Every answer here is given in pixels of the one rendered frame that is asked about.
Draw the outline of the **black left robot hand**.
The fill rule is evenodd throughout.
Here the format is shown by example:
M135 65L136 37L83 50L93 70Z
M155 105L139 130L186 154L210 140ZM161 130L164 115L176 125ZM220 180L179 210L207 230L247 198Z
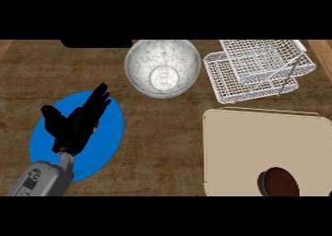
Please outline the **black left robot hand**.
M109 96L108 85L102 83L84 104L75 108L68 117L52 105L43 106L44 129L55 137L52 148L55 153L65 152L77 156L84 150L99 119L112 102Z

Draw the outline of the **brown chocolate cupcake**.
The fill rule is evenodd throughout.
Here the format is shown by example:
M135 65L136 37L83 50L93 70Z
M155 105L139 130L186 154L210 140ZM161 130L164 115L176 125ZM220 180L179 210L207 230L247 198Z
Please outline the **brown chocolate cupcake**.
M281 167L263 171L257 179L257 187L264 196L298 196L298 183L290 172Z

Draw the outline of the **beige tray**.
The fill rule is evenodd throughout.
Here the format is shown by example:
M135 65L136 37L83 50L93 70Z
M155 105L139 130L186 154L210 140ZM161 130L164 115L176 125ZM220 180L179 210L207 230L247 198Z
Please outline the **beige tray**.
M204 191L260 194L259 175L272 167L293 175L300 194L332 190L332 122L312 112L211 109L202 116Z

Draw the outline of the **blue round plate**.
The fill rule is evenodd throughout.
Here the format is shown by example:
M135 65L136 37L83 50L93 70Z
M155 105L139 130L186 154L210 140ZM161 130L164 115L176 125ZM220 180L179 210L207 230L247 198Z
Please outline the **blue round plate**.
M74 161L74 182L89 178L108 164L120 149L126 131L126 119L118 102L112 102L99 119L98 129L90 136L84 150L77 154ZM44 118L34 126L30 138L30 162L44 161L61 164L61 157L52 151L55 137L44 130Z

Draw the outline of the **white marble bowl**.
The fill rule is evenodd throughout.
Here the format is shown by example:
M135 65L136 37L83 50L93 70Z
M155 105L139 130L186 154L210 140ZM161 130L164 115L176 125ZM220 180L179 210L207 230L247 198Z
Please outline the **white marble bowl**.
M171 99L192 87L201 55L189 40L140 40L126 56L126 75L142 94Z

